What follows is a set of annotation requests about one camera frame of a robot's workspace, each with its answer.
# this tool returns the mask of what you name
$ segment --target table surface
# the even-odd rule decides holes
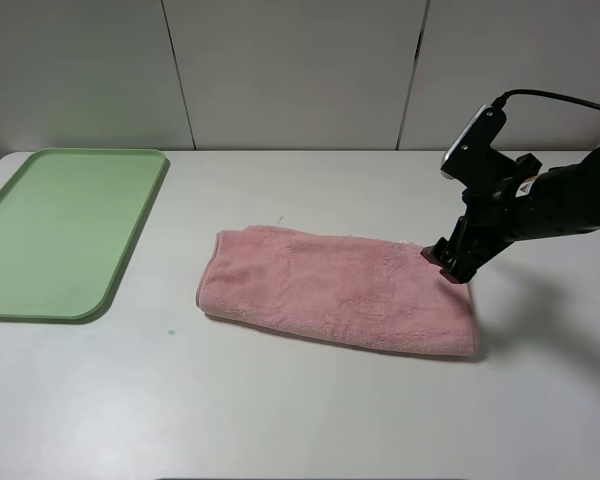
[[[463,213],[441,153],[166,154],[110,310],[0,323],[0,480],[600,478],[600,232],[520,242],[483,267],[481,362],[327,346],[196,308],[215,233],[431,244]],[[0,187],[27,156],[0,161]]]

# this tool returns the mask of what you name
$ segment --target tray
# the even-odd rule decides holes
[[[167,168],[157,150],[31,155],[0,190],[0,320],[97,318]]]

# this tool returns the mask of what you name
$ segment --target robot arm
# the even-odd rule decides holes
[[[454,283],[471,280],[513,242],[600,229],[600,148],[579,164],[539,175],[542,164],[532,154],[514,161],[491,148],[506,122],[503,97],[478,111],[441,168],[467,187],[462,194],[467,209],[449,240],[441,238],[422,255]]]

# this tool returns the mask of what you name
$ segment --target sticker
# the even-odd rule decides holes
[[[529,195],[529,192],[531,191],[531,185],[533,185],[533,182],[536,181],[536,178],[538,178],[538,175],[527,178],[524,182],[522,182],[518,187],[518,190],[516,190],[516,198]]]

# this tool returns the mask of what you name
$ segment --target pink towel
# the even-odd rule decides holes
[[[445,280],[413,244],[224,230],[200,279],[208,315],[374,350],[473,355],[466,285]]]

